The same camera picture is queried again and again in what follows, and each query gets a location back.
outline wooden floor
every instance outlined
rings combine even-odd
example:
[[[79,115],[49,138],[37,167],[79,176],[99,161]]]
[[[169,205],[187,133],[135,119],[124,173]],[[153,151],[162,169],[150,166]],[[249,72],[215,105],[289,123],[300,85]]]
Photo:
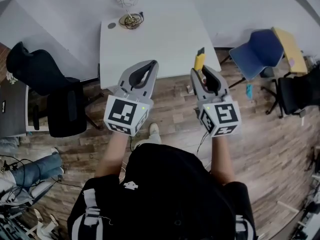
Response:
[[[219,52],[218,55],[221,61],[225,52]],[[283,76],[288,72],[288,66],[282,62],[275,72]],[[239,70],[230,61],[222,66],[221,74],[229,85],[241,79]],[[189,84],[188,75],[156,81],[152,96],[154,107],[147,122],[133,138],[133,145],[147,138],[149,124],[156,122],[163,144],[196,153],[205,130],[194,112],[196,97],[186,91],[186,85]],[[262,235],[261,239],[269,239],[293,216],[292,212],[278,206],[276,202],[282,201],[299,209],[308,193],[311,173],[305,172],[305,169],[311,147],[318,140],[320,112],[317,107],[309,107],[303,126],[298,116],[279,119],[279,109],[266,115],[265,111],[272,105],[274,98],[261,91],[260,86],[270,86],[270,79],[256,77],[251,82],[252,100],[246,96],[246,84],[244,82],[231,90],[233,99],[240,106],[242,127],[238,134],[228,137],[229,146],[237,179],[249,189],[257,232]],[[90,96],[99,91],[98,82],[85,87],[85,93]],[[103,92],[105,97],[87,110],[89,116],[100,124],[103,123],[109,94],[108,91]],[[63,160],[63,182],[83,186],[93,177],[110,136],[109,130],[98,131],[94,128],[66,138],[53,138],[47,132],[36,132],[21,138],[16,156],[35,160],[49,154],[50,148],[55,147]],[[126,151],[127,162],[130,155],[129,143]],[[198,157],[206,166],[210,156],[211,140],[207,138]],[[56,183],[34,206],[47,221],[49,214],[56,217],[65,239],[68,238],[66,221],[79,193],[79,188]],[[32,210],[25,213],[22,219],[31,227],[36,224]]]

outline white marker cube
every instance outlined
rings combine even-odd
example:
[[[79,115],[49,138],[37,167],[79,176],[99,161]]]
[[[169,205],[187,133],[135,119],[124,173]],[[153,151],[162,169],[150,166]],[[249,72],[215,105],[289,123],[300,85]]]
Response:
[[[204,104],[199,119],[211,137],[232,134],[241,125],[238,102]]]
[[[103,121],[109,130],[135,136],[149,115],[150,105],[109,95]]]

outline chair seat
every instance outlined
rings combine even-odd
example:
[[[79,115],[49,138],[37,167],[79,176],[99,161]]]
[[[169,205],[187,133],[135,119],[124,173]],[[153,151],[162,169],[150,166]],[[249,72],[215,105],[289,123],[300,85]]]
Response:
[[[231,49],[229,54],[247,80],[252,80],[267,67],[258,59],[248,43]]]
[[[80,82],[60,89],[47,98],[48,126],[52,137],[63,138],[87,129],[84,91]]]
[[[291,115],[299,109],[294,87],[293,78],[282,77],[278,79],[278,90],[276,92],[280,97],[280,103],[286,115]]]

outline white logo on shirt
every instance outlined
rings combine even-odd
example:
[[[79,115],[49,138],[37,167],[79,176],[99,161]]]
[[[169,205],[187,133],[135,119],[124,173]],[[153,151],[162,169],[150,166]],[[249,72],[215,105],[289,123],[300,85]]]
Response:
[[[130,181],[128,183],[124,183],[124,188],[125,189],[129,189],[129,190],[135,190],[138,188],[138,185],[136,183],[134,183],[133,181]]]

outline forearm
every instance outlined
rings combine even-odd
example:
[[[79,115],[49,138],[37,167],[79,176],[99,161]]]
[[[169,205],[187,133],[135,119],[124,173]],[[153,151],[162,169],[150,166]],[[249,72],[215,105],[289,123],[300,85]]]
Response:
[[[226,136],[212,138],[211,174],[221,184],[236,180]]]
[[[103,177],[106,175],[119,175],[122,161],[125,156],[128,135],[114,132],[104,152],[103,158],[95,170],[94,177]]]

